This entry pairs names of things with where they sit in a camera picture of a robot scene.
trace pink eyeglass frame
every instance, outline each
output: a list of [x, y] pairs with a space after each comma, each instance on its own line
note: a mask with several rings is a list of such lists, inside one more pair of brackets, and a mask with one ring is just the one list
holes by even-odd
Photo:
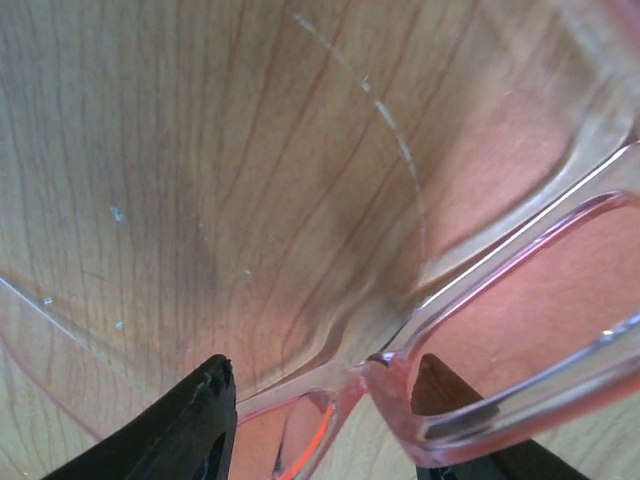
[[572, 230], [605, 212], [640, 208], [640, 142], [618, 150], [429, 297], [383, 351], [353, 368], [336, 363], [268, 388], [238, 404], [240, 423], [309, 394], [330, 398], [314, 442], [275, 479], [315, 470], [368, 392], [406, 453], [420, 466], [460, 463], [514, 445], [640, 390], [640, 305], [588, 347], [502, 393], [444, 415], [409, 406], [409, 370], [441, 322]]

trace wood grain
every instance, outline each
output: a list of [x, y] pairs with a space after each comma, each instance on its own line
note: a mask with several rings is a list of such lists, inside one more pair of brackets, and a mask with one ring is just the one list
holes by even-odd
[[[620, 146], [623, 82], [552, 3], [0, 0], [0, 274], [33, 302], [3, 287], [7, 478], [213, 353], [240, 398], [361, 360], [465, 259], [427, 260]], [[316, 476], [412, 478], [358, 408]]]

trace wooden surface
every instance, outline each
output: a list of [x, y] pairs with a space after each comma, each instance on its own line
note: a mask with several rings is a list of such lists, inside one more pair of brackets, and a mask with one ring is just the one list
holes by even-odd
[[[428, 259], [573, 152], [613, 152], [636, 110], [545, 1], [0, 12], [0, 274], [64, 329], [0, 292], [8, 479], [39, 478], [213, 353], [241, 398], [361, 360], [442, 282]], [[594, 479], [634, 478], [639, 402], [544, 442]], [[243, 462], [237, 478], [272, 466]], [[316, 473], [414, 475], [368, 399]]]

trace black plastic piece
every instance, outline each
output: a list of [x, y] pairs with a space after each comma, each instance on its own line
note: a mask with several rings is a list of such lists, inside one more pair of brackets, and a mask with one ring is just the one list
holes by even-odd
[[214, 355], [130, 423], [43, 480], [226, 480], [235, 407], [231, 362]]

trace black object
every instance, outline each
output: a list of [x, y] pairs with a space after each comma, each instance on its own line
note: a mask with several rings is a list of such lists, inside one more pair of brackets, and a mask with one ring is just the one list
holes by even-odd
[[460, 465], [416, 471], [418, 480], [588, 480], [533, 440]]
[[[442, 360], [433, 354], [422, 357], [411, 395], [414, 413], [440, 415], [478, 400], [480, 394]], [[418, 480], [588, 480], [533, 440], [459, 465], [416, 471]]]
[[214, 355], [122, 429], [43, 480], [226, 480], [236, 424], [231, 362]]

